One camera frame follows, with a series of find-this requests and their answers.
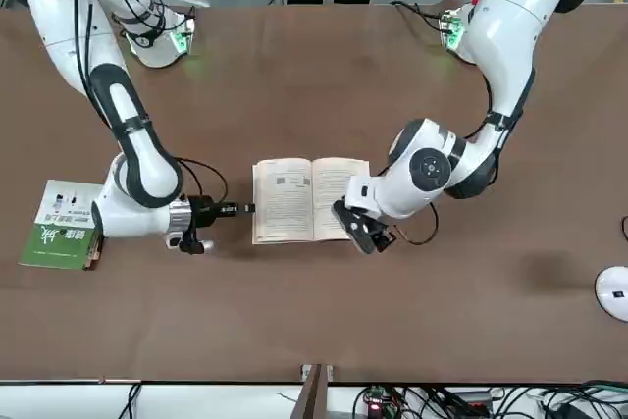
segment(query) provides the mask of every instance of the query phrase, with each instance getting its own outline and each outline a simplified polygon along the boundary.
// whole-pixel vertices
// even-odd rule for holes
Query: book
[[[91,268],[102,249],[102,234],[95,230],[91,202],[102,185],[48,181],[21,265],[53,269]]]
[[[258,162],[253,166],[253,244],[348,239],[332,205],[357,175],[369,175],[368,162],[338,157]]]

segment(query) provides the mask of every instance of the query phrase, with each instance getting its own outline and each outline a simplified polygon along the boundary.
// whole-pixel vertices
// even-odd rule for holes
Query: open book
[[[253,244],[348,239],[332,205],[357,175],[369,175],[368,162],[336,157],[259,162],[253,166]]]

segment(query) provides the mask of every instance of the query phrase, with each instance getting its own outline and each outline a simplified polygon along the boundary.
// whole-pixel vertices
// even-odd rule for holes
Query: robotic arm
[[[178,235],[171,245],[184,250],[181,236],[190,223],[209,226],[218,210],[209,197],[180,197],[181,168],[153,129],[101,4],[123,27],[138,59],[153,68],[166,67],[187,52],[193,20],[160,0],[27,2],[56,68],[89,99],[122,150],[92,205],[94,221],[108,237]],[[206,245],[196,241],[193,251],[200,253]]]
[[[492,183],[534,82],[537,38],[554,11],[569,12],[583,1],[480,0],[448,13],[445,48],[483,73],[488,115],[474,140],[432,120],[414,120],[392,144],[384,173],[351,178],[333,209],[360,250],[381,252],[395,241],[383,217],[408,218],[442,192],[470,198]]]

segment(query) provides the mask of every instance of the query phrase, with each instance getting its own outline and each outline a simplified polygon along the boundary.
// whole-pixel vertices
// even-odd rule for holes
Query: green book cover
[[[82,270],[99,237],[91,202],[102,185],[48,181],[20,264]]]

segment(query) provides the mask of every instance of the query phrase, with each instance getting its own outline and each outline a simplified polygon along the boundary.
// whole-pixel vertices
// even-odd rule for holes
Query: brown table
[[[216,9],[198,24],[198,56],[164,71],[128,63],[166,148],[221,169],[236,199],[250,199],[261,159],[377,170],[408,120],[467,133],[486,112],[479,71],[391,7]],[[625,379],[628,326],[593,283],[628,260],[627,37],[623,6],[552,19],[498,183],[438,200],[425,247],[253,247],[242,218],[209,230],[210,256],[111,240],[81,273],[17,261],[46,180],[103,182],[116,143],[28,13],[3,12],[0,378],[294,381],[300,364],[325,362],[340,381]],[[420,237],[432,224],[424,211],[403,226]]]

